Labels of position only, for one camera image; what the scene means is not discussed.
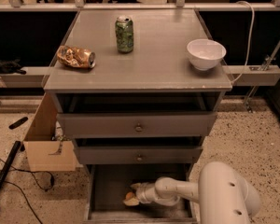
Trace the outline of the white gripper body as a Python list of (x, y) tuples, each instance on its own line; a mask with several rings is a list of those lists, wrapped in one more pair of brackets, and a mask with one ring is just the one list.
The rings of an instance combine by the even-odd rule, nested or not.
[(152, 203), (156, 197), (155, 186), (153, 183), (140, 183), (135, 194), (140, 203)]

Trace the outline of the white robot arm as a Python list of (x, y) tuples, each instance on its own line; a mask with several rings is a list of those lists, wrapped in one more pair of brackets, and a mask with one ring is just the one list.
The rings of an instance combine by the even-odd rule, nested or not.
[(135, 183), (131, 188), (123, 200), (125, 205), (174, 206), (183, 198), (200, 206), (201, 224), (250, 224), (250, 218), (261, 208), (258, 191), (220, 161), (207, 163), (197, 183), (163, 176), (154, 183)]

